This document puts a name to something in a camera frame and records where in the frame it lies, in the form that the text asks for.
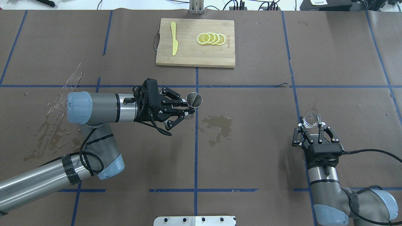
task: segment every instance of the knife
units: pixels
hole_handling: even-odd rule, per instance
[[[176,22],[171,22],[170,28],[172,29],[172,40],[173,40],[172,55],[174,56],[174,55],[176,55],[177,48],[178,48],[178,41],[176,40]]]

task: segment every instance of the sticker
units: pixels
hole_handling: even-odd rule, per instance
[[[328,5],[328,3],[326,2],[326,0],[310,0],[311,4],[313,6],[322,6],[322,5]]]

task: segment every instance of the wooden cutting board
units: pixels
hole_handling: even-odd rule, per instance
[[[176,40],[178,49],[172,55],[172,30],[170,23],[176,22]],[[197,36],[200,33],[213,32],[226,36],[226,43],[218,45],[200,45]],[[172,19],[160,20],[160,41],[156,52],[156,65],[234,68],[234,21]]]

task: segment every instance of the white bracket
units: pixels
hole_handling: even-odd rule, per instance
[[[189,0],[190,14],[204,14],[204,0]]]
[[[157,217],[154,226],[236,226],[235,216]]]

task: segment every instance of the sliced lemon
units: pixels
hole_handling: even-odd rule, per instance
[[[201,33],[197,36],[198,44],[205,45],[209,42],[211,36],[208,33]]]
[[[219,42],[216,45],[223,45],[226,42],[226,36],[223,34],[217,34],[219,36]]]
[[[215,42],[211,43],[211,45],[216,45],[219,43],[219,40],[221,40],[220,36],[216,33],[213,34],[215,36]]]
[[[208,34],[210,36],[208,44],[211,44],[211,43],[215,42],[215,40],[216,40],[216,36],[214,35],[215,33],[208,32]]]

